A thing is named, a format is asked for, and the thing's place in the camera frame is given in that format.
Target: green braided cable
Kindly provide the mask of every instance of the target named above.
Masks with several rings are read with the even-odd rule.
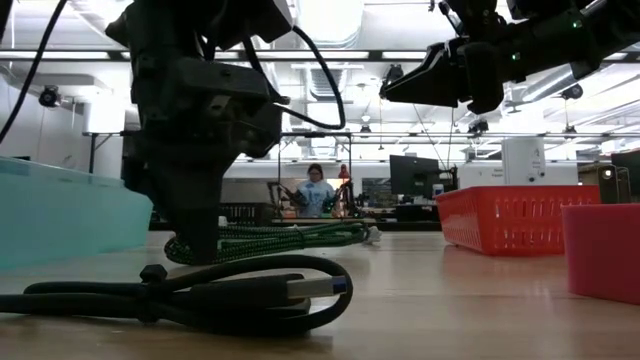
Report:
[[[220,227],[218,254],[214,264],[293,250],[342,247],[362,243],[369,229],[362,223],[336,223],[310,227]],[[182,265],[193,265],[189,246],[174,237],[164,247],[167,258]]]

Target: usb connector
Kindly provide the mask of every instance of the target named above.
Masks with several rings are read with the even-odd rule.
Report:
[[[287,282],[287,297],[289,299],[330,297],[344,294],[347,290],[347,279],[344,276]]]

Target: red basket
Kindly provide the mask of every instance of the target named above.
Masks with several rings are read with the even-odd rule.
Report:
[[[597,186],[481,186],[437,197],[447,241],[485,255],[564,254],[564,205],[599,204]]]

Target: person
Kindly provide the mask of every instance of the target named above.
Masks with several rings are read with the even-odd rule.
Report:
[[[304,196],[307,204],[301,207],[298,216],[302,218],[317,218],[324,212],[325,200],[331,199],[335,190],[324,180],[324,172],[320,164],[311,164],[307,169],[308,180],[298,184],[297,190]]]

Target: teal plastic bin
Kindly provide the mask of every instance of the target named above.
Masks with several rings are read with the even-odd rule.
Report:
[[[142,246],[151,210],[122,180],[0,157],[0,269]]]

